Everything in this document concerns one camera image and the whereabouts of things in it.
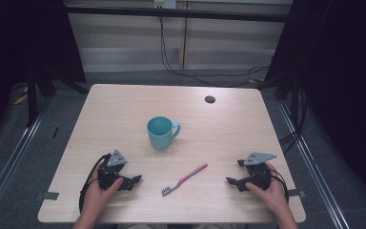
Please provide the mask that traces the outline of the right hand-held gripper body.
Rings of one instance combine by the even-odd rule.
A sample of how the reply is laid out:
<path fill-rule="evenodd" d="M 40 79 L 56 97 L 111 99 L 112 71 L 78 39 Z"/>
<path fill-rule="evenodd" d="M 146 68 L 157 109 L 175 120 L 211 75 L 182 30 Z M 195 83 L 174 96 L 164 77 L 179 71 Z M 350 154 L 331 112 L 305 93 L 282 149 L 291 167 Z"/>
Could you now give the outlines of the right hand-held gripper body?
<path fill-rule="evenodd" d="M 266 190 L 271 183 L 271 172 L 266 162 L 276 158 L 274 154 L 266 153 L 250 153 L 246 159 L 239 159 L 238 165 L 245 167 L 249 174 L 248 177 L 242 178 L 251 182 L 258 188 Z"/>

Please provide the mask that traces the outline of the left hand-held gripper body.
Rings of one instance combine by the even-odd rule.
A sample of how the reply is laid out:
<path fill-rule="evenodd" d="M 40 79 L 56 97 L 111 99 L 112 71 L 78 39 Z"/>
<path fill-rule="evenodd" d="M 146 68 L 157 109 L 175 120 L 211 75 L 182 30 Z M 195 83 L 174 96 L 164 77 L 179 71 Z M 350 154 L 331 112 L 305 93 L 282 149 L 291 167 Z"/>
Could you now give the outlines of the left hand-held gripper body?
<path fill-rule="evenodd" d="M 117 149 L 105 156 L 98 171 L 98 181 L 101 189 L 108 190 L 120 178 L 119 172 L 126 162 L 125 157 Z"/>

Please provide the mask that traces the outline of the teal mug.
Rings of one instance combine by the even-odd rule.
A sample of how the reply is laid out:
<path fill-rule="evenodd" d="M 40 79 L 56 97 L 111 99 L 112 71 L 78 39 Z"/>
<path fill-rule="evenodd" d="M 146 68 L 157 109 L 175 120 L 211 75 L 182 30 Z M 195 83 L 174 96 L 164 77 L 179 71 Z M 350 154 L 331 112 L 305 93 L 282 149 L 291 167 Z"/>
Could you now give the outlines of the teal mug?
<path fill-rule="evenodd" d="M 150 143 L 155 150 L 166 150 L 180 133 L 180 123 L 165 116 L 153 117 L 147 124 Z"/>

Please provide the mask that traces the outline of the pink toothbrush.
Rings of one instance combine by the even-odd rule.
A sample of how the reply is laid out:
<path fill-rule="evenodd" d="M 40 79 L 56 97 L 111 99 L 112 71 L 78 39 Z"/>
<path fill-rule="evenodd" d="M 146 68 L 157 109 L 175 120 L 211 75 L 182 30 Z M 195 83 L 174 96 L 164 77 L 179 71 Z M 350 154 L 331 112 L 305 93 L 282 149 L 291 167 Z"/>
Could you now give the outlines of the pink toothbrush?
<path fill-rule="evenodd" d="M 199 167 L 197 167 L 196 169 L 194 169 L 193 171 L 191 171 L 189 174 L 185 175 L 184 177 L 182 177 L 181 179 L 179 179 L 177 181 L 177 183 L 173 186 L 173 187 L 166 187 L 161 191 L 161 195 L 163 197 L 169 195 L 170 193 L 172 193 L 174 190 L 176 190 L 177 188 L 179 188 L 185 181 L 187 181 L 189 178 L 193 177 L 194 175 L 198 174 L 199 172 L 201 172 L 202 170 L 204 170 L 205 168 L 207 168 L 208 165 L 207 164 L 202 164 Z"/>

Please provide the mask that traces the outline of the person's right hand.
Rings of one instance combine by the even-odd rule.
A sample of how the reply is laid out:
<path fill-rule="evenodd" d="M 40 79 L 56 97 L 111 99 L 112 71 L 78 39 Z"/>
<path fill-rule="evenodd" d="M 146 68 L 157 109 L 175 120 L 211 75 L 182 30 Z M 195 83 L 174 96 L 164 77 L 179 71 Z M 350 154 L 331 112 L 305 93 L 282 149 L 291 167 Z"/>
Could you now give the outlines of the person's right hand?
<path fill-rule="evenodd" d="M 256 194 L 277 217 L 291 212 L 282 184 L 278 180 L 273 178 L 269 188 L 266 190 L 258 188 L 251 182 L 247 182 L 245 186 Z"/>

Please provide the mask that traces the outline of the person's left hand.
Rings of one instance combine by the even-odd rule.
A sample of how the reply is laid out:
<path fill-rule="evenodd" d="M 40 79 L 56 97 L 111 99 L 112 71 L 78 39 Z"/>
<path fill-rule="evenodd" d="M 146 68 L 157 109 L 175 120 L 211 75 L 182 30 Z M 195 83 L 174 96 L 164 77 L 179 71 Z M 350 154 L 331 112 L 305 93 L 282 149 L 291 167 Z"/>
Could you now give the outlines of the person's left hand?
<path fill-rule="evenodd" d="M 100 166 L 101 163 L 96 166 L 93 174 L 91 175 L 81 213 L 82 217 L 92 222 L 96 222 L 100 218 L 103 211 L 107 208 L 112 196 L 124 181 L 124 179 L 120 177 L 110 188 L 103 190 L 97 181 Z"/>

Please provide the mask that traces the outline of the black stand pole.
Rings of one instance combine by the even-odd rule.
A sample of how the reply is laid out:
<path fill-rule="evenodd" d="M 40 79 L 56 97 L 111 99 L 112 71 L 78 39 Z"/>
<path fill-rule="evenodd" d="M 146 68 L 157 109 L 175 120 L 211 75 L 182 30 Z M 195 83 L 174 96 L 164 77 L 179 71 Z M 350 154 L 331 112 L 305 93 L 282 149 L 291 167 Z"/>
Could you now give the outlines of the black stand pole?
<path fill-rule="evenodd" d="M 298 130 L 298 78 L 293 80 L 293 87 L 291 93 L 291 120 L 293 123 L 293 133 L 297 135 Z"/>
<path fill-rule="evenodd" d="M 28 105 L 29 105 L 29 118 L 27 126 L 30 127 L 38 115 L 37 101 L 36 101 L 36 83 L 32 70 L 29 70 L 28 73 L 27 86 L 28 86 Z"/>

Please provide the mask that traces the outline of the black curtain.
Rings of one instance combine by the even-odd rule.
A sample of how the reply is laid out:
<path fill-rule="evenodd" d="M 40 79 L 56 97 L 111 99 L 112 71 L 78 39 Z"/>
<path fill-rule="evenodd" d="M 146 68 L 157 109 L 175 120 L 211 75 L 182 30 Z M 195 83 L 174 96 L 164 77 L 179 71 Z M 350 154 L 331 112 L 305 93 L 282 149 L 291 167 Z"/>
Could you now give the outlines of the black curtain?
<path fill-rule="evenodd" d="M 17 83 L 52 96 L 54 80 L 88 90 L 64 0 L 0 0 L 0 115 Z"/>
<path fill-rule="evenodd" d="M 305 90 L 366 185 L 366 0 L 293 0 L 266 80 L 279 97 Z"/>

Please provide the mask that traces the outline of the black horizontal bar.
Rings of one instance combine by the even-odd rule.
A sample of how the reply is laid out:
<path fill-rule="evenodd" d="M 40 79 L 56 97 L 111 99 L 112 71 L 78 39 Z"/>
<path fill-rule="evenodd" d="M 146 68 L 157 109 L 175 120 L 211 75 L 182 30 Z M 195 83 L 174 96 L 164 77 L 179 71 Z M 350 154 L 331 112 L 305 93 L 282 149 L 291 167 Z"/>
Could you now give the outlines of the black horizontal bar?
<path fill-rule="evenodd" d="M 169 9 L 148 9 L 148 8 L 116 8 L 99 7 L 88 5 L 65 5 L 65 11 L 69 13 L 128 15 L 128 16 L 158 16 L 175 18 L 215 19 L 215 20 L 236 20 L 285 23 L 288 15 L 260 14 L 242 12 L 222 12 L 207 10 L 169 10 Z"/>

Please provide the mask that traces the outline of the metal floor rail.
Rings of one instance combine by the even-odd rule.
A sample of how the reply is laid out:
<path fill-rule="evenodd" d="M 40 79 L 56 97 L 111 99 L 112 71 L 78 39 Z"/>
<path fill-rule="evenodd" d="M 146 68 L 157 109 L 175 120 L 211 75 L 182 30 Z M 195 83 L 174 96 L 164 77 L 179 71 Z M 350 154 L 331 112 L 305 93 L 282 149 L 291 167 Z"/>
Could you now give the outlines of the metal floor rail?
<path fill-rule="evenodd" d="M 16 147 L 12 151 L 8 162 L 3 167 L 0 173 L 0 200 L 4 195 L 7 186 L 10 183 L 10 180 L 16 171 L 21 159 L 29 148 L 34 136 L 39 129 L 40 123 L 42 121 L 43 115 L 46 113 L 46 110 L 50 106 L 51 101 L 46 99 L 42 105 L 40 113 L 37 115 L 32 124 L 25 129 L 20 140 L 18 141 Z"/>
<path fill-rule="evenodd" d="M 351 229 L 343 211 L 339 207 L 332 191 L 330 190 L 324 176 L 322 175 L 314 156 L 301 134 L 295 135 L 295 143 L 300 152 L 306 167 L 314 181 L 315 187 L 335 225 L 336 229 Z"/>

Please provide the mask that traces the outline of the white wall power outlet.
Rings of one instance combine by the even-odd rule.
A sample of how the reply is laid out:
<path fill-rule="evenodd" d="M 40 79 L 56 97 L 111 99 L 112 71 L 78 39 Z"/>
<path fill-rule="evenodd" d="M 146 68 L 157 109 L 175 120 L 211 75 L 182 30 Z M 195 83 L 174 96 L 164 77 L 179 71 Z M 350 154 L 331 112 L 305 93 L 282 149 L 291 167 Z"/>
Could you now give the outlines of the white wall power outlet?
<path fill-rule="evenodd" d="M 176 9 L 176 0 L 153 0 L 153 6 L 156 9 Z"/>

